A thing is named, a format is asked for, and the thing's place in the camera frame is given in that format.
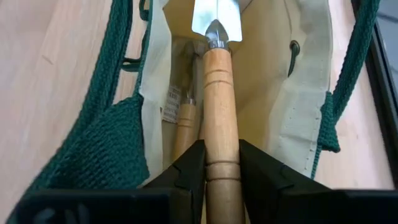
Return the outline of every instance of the garden tool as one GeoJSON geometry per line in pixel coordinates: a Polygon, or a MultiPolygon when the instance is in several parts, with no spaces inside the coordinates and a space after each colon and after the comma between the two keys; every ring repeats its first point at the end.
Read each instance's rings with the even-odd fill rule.
{"type": "Polygon", "coordinates": [[[244,223],[238,125],[228,42],[242,41],[237,0],[196,0],[192,31],[206,37],[203,56],[207,223],[244,223]]]}
{"type": "Polygon", "coordinates": [[[178,159],[197,140],[197,135],[195,134],[195,115],[197,109],[194,97],[196,85],[192,66],[197,55],[192,42],[189,42],[185,46],[185,52],[192,59],[190,66],[188,66],[188,74],[184,77],[188,81],[186,82],[187,85],[183,88],[183,97],[178,112],[173,161],[178,159]]]}

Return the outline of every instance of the cream canvas bag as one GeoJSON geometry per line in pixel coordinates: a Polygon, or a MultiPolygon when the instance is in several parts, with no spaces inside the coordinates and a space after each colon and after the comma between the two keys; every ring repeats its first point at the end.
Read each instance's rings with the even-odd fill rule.
{"type": "MultiPolygon", "coordinates": [[[[148,52],[154,56],[146,60],[145,67],[152,71],[144,67],[140,93],[144,97],[146,158],[151,176],[155,177],[171,163],[164,154],[169,154],[174,141],[175,125],[163,122],[161,133],[161,114],[156,111],[165,105],[171,41],[201,37],[191,31],[194,0],[154,0],[151,4],[154,18],[148,52]]],[[[319,153],[321,107],[330,79],[332,35],[328,1],[252,0],[240,4],[243,41],[230,45],[239,138],[313,177],[319,153]],[[300,47],[296,57],[290,47],[293,42],[300,47]]]]}

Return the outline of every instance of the green knitted strap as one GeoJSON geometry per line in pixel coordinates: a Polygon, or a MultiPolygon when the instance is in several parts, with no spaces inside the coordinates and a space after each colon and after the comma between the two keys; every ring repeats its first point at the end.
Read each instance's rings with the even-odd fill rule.
{"type": "Polygon", "coordinates": [[[347,106],[368,53],[379,3],[380,0],[361,1],[337,86],[333,95],[326,93],[325,104],[321,108],[322,121],[312,178],[315,177],[321,150],[340,151],[335,126],[347,106]]]}
{"type": "Polygon", "coordinates": [[[135,189],[148,178],[138,87],[132,97],[112,105],[131,24],[132,1],[113,1],[79,117],[25,195],[40,189],[135,189]]]}

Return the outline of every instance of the wooden surface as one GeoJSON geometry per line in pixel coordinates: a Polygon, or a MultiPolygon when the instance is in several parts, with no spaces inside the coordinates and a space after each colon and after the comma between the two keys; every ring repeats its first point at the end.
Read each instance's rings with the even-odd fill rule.
{"type": "Polygon", "coordinates": [[[244,223],[231,55],[203,56],[207,223],[244,223]]]}
{"type": "Polygon", "coordinates": [[[178,159],[196,140],[196,136],[193,134],[196,112],[197,109],[195,105],[180,105],[180,111],[178,112],[177,132],[175,133],[173,161],[178,159]]]}
{"type": "MultiPolygon", "coordinates": [[[[0,0],[0,223],[78,116],[111,0],[0,0]]],[[[127,55],[139,57],[144,22],[134,0],[127,55]]],[[[132,93],[122,73],[115,101],[132,93]]]]}
{"type": "MultiPolygon", "coordinates": [[[[83,102],[111,0],[0,0],[0,222],[69,132],[83,102]]],[[[127,55],[138,58],[145,23],[134,0],[127,55]]],[[[334,86],[354,17],[330,0],[334,86]]],[[[115,101],[132,92],[122,73],[115,101]]],[[[341,152],[323,152],[316,179],[334,188],[391,189],[386,153],[366,71],[337,125],[341,152]]]]}

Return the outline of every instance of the canvas tote bag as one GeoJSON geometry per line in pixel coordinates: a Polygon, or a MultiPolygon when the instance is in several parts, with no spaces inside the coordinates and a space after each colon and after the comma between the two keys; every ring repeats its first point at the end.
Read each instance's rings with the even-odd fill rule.
{"type": "MultiPolygon", "coordinates": [[[[314,178],[321,150],[340,150],[335,124],[363,66],[379,1],[361,4],[331,94],[328,1],[241,0],[243,41],[230,45],[239,138],[314,178]]],[[[175,125],[162,121],[162,109],[176,79],[174,40],[199,39],[190,29],[193,3],[141,0],[147,29],[141,57],[132,59],[125,57],[132,1],[113,1],[80,114],[23,197],[42,189],[135,189],[171,163],[165,154],[175,125]],[[131,97],[113,105],[121,69],[138,72],[137,82],[131,97]]]]}
{"type": "MultiPolygon", "coordinates": [[[[330,85],[328,1],[240,3],[243,41],[230,45],[239,138],[311,177],[320,153],[321,107],[330,85]]],[[[191,31],[193,5],[194,0],[169,0],[165,5],[173,40],[202,39],[191,31]]],[[[173,139],[169,133],[162,136],[173,139]]],[[[165,151],[172,149],[169,142],[165,151]]]]}

